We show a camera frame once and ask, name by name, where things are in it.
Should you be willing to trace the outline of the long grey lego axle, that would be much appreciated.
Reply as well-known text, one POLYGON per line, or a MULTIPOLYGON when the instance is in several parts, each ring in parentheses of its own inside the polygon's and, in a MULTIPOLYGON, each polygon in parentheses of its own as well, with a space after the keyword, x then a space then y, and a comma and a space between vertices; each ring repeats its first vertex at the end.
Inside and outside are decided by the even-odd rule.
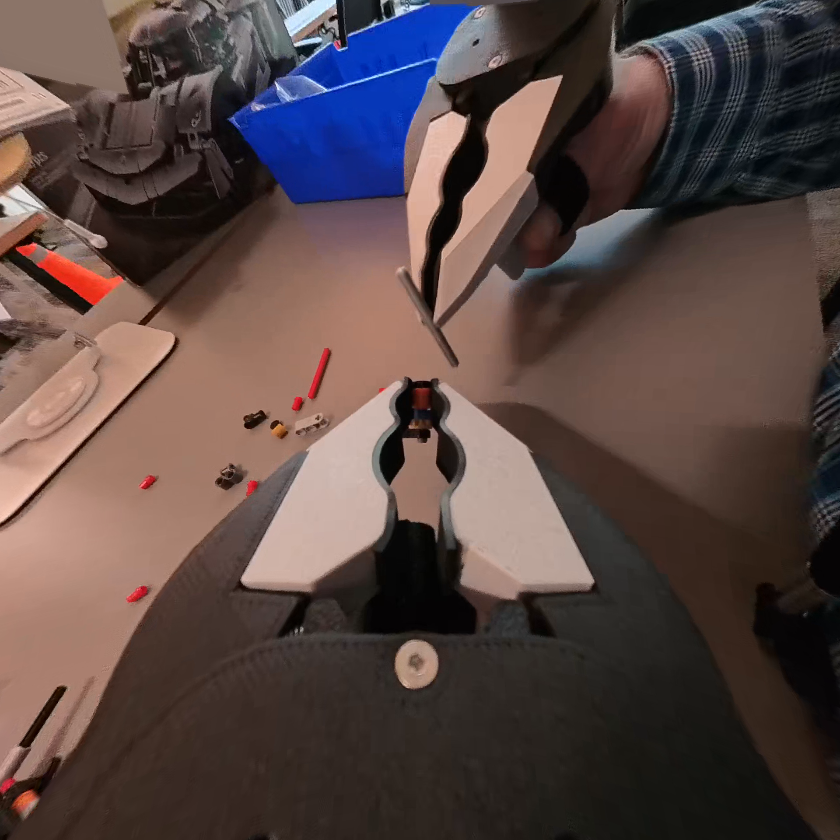
POLYGON ((401 286, 404 288, 410 302, 412 303, 416 311, 420 322, 433 337, 437 347, 440 349, 441 353, 446 358, 447 363, 451 367, 457 368, 459 366, 458 357, 456 356, 455 352, 452 350, 450 344, 446 340, 443 330, 441 330, 441 328, 439 328, 436 322, 434 321, 433 313, 426 304, 425 299, 421 294, 421 291, 417 288, 407 268, 400 267, 399 269, 397 269, 396 278, 398 279, 401 286))

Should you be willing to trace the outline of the black lego gear assembly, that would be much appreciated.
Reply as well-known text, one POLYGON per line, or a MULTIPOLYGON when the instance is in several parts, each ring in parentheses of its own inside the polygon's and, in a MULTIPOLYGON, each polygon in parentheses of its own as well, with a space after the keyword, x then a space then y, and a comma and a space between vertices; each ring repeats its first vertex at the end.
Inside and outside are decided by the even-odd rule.
POLYGON ((428 443, 435 428, 431 381, 416 381, 411 390, 411 416, 404 437, 428 443))

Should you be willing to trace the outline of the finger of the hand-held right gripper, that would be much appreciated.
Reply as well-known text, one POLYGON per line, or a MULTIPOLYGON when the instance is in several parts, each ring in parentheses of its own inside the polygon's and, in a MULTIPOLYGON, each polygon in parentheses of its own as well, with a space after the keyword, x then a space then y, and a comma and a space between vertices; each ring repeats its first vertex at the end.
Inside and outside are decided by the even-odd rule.
POLYGON ((563 76, 531 81, 492 113, 482 147, 485 163, 457 201, 455 230, 446 234, 438 259, 434 322, 439 328, 493 267, 510 280, 522 276, 525 259, 517 237, 539 204, 529 167, 563 82, 563 76))
POLYGON ((450 111, 430 122, 407 190, 409 268, 421 299, 444 314, 444 249, 487 162, 487 121, 450 111))

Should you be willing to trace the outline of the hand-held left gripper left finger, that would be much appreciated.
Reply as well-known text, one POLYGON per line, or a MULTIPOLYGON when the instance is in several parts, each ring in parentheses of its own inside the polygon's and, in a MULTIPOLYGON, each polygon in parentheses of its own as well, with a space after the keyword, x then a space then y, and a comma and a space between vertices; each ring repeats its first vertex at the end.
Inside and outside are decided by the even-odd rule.
POLYGON ((405 463, 395 381, 312 444, 240 578, 249 591, 332 597, 358 606, 398 521, 392 483, 405 463))

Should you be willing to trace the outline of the red and black handheld tool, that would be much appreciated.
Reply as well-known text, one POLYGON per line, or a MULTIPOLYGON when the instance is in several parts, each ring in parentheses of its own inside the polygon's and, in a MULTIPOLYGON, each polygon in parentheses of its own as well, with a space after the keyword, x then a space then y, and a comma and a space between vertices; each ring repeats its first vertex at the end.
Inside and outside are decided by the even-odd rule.
POLYGON ((123 284, 120 276, 101 276, 37 243, 20 245, 7 256, 16 267, 29 271, 33 279, 78 312, 89 311, 123 284))

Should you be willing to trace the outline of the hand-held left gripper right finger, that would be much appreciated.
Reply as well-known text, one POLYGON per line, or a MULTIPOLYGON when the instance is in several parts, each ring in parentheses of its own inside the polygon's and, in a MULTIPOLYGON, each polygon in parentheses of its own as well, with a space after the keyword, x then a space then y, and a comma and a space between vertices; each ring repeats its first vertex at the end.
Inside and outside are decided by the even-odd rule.
POLYGON ((438 559, 478 621, 503 603, 591 592, 593 573, 529 447, 451 385, 433 381, 432 405, 447 482, 438 559))

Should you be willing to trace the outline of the person's right forearm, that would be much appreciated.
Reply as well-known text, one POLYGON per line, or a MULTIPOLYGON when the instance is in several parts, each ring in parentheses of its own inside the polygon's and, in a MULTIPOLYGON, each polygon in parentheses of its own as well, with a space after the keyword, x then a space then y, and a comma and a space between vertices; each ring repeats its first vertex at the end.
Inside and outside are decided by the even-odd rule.
POLYGON ((670 121, 635 207, 781 200, 839 185, 839 3, 760 2, 630 47, 670 121))

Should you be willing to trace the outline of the blue plastic bin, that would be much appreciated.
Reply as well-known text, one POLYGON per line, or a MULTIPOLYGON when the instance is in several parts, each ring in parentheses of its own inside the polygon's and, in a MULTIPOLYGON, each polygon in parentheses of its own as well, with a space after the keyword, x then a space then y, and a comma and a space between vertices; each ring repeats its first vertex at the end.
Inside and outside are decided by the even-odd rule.
POLYGON ((438 58, 472 8, 430 4, 328 45, 230 122, 296 204, 404 194, 404 148, 438 58))

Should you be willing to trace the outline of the black lego set box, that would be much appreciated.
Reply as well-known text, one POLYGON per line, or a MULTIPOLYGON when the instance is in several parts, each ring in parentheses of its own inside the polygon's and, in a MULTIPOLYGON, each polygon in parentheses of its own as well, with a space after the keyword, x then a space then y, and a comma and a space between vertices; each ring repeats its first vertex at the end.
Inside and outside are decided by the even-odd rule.
POLYGON ((259 199, 233 117, 298 65, 278 2, 104 2, 126 91, 37 82, 72 120, 27 132, 24 188, 144 286, 259 199))

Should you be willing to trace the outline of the person's right hand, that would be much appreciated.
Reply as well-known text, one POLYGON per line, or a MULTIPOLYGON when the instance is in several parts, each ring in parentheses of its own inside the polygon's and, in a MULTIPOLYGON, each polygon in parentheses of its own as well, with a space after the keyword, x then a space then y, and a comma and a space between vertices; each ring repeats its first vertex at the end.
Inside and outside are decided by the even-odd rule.
POLYGON ((547 204, 539 205, 518 235, 526 268, 550 266, 572 247, 580 228, 634 203, 665 139, 673 107, 673 92, 659 58, 648 51, 616 58, 609 99, 568 146, 588 182, 588 203, 567 233, 557 213, 547 204))

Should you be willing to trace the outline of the person's plaid shirt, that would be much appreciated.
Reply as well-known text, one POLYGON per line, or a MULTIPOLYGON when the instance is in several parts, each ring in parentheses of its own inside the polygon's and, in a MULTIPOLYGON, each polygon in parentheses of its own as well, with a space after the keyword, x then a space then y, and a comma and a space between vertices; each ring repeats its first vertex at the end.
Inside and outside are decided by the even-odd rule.
POLYGON ((839 521, 839 344, 822 369, 812 409, 814 470, 808 518, 816 543, 839 521))

